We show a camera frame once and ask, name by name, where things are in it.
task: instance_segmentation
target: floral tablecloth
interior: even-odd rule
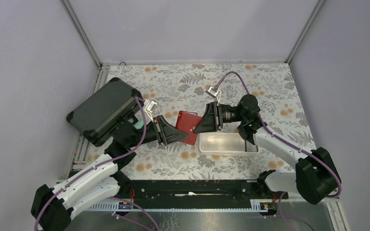
[[[156,100],[159,107],[154,116],[164,115],[175,126],[180,110],[203,115],[205,104],[212,101],[204,91],[228,71],[242,76],[259,101],[263,119],[276,132],[305,147],[315,147],[287,64],[117,65],[111,66],[107,81],[119,77],[137,88],[144,99]],[[235,75],[222,83],[221,90],[221,103],[230,105],[236,105],[246,93]],[[237,126],[226,124],[222,132],[236,132]],[[101,147],[90,145],[87,161],[94,161],[110,143],[111,139]],[[132,180],[217,180],[254,179],[268,169],[294,171],[263,148],[252,157],[223,157],[202,155],[198,141],[195,146],[177,142],[165,147],[154,141],[142,145],[122,171]]]

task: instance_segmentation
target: red booklet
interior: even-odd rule
[[[175,128],[188,134],[188,138],[181,140],[182,143],[195,145],[198,134],[194,133],[195,127],[201,122],[202,117],[194,112],[179,111]]]

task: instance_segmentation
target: green object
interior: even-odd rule
[[[136,129],[140,129],[144,126],[144,121],[143,120],[139,120],[137,123],[134,124],[134,127]]]

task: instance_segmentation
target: white wall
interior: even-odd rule
[[[96,67],[58,0],[0,0],[0,231],[33,230],[35,190],[64,177],[66,115]]]
[[[342,177],[350,228],[370,230],[370,1],[326,1],[291,70]]]
[[[284,61],[317,0],[70,0],[103,62]]]

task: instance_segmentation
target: black case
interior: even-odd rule
[[[140,91],[120,78],[112,78],[70,112],[66,120],[94,146],[101,146],[111,137],[118,122],[139,110],[135,96],[142,97]]]

